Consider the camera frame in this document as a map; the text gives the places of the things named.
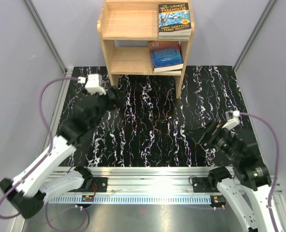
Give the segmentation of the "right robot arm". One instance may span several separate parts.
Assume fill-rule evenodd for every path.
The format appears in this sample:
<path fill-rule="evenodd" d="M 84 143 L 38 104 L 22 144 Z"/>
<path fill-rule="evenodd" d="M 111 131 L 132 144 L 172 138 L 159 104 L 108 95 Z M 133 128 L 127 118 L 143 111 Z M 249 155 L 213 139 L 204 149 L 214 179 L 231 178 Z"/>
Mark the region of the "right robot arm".
<path fill-rule="evenodd" d="M 234 174 L 249 200 L 237 191 L 226 167 L 210 170 L 207 186 L 225 197 L 246 232 L 282 232 L 284 226 L 273 198 L 276 180 L 247 144 L 230 134 L 233 126 L 233 123 L 222 125 L 211 121 L 206 127 L 195 130 L 194 141 L 204 148 L 214 148 L 230 159 Z"/>

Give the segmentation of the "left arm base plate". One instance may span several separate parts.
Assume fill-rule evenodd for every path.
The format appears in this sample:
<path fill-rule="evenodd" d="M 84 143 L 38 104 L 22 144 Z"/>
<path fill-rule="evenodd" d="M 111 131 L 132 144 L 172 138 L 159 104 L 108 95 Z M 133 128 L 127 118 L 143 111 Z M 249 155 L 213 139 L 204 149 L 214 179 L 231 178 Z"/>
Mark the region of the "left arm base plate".
<path fill-rule="evenodd" d="M 107 177 L 93 177 L 87 181 L 85 180 L 79 190 L 82 192 L 93 192 L 95 190 L 97 193 L 104 193 L 107 192 L 107 187 Z"/>

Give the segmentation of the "purple 117-storey treehouse book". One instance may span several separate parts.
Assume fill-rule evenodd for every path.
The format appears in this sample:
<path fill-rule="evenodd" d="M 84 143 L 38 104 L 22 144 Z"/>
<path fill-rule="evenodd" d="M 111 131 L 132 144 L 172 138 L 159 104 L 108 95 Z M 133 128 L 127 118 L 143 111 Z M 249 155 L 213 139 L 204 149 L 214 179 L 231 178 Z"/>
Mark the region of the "purple 117-storey treehouse book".
<path fill-rule="evenodd" d="M 188 40 L 191 35 L 191 30 L 186 31 L 172 31 L 172 32 L 159 32 L 159 39 L 175 39 L 175 40 Z"/>

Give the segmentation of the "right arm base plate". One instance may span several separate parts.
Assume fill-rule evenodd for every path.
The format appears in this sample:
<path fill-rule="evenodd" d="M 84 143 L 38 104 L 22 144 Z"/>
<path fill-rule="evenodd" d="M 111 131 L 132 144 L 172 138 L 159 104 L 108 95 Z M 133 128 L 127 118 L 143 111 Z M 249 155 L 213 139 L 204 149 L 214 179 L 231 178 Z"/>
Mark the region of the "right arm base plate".
<path fill-rule="evenodd" d="M 217 189 L 213 189 L 210 186 L 207 177 L 191 176 L 188 182 L 192 186 L 194 193 L 219 193 Z"/>

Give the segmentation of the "blue sunset cover book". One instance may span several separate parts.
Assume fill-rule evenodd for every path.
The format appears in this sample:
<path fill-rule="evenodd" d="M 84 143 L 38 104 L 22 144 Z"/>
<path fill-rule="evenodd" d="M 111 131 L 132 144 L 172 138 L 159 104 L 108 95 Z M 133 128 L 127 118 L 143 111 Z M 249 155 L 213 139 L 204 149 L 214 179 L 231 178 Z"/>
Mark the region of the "blue sunset cover book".
<path fill-rule="evenodd" d="M 155 73 L 179 71 L 184 61 L 177 41 L 149 41 L 153 71 Z"/>

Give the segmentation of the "red 13-storey treehouse book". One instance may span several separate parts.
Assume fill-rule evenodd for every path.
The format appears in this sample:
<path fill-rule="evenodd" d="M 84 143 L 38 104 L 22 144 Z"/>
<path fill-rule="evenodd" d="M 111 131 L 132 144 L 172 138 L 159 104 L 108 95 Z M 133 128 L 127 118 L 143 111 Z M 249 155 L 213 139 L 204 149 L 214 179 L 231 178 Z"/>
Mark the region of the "red 13-storey treehouse book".
<path fill-rule="evenodd" d="M 163 72 L 153 72 L 157 75 L 181 75 L 182 71 L 181 70 L 176 70 L 176 71 L 163 71 Z"/>

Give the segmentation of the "black 169-storey treehouse book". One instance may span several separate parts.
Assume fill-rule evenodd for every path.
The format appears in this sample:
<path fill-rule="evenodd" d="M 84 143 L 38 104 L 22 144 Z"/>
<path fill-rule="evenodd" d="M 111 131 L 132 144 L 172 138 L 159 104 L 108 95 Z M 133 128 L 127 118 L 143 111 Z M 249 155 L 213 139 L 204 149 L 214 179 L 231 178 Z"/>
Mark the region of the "black 169-storey treehouse book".
<path fill-rule="evenodd" d="M 187 2 L 158 6 L 158 32 L 191 30 L 190 10 Z"/>

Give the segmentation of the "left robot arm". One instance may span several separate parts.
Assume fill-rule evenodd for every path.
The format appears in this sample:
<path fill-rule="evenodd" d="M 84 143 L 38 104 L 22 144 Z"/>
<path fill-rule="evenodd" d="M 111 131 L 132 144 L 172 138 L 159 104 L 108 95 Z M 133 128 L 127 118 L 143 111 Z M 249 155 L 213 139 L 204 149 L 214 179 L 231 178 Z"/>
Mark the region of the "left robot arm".
<path fill-rule="evenodd" d="M 111 86 L 87 88 L 87 95 L 75 105 L 72 116 L 62 125 L 49 147 L 19 175 L 0 181 L 5 199 L 24 219 L 35 216 L 51 199 L 68 191 L 87 192 L 93 186 L 93 174 L 77 166 L 66 176 L 47 181 L 51 172 L 68 156 L 92 141 L 106 112 L 122 107 L 122 92 Z"/>

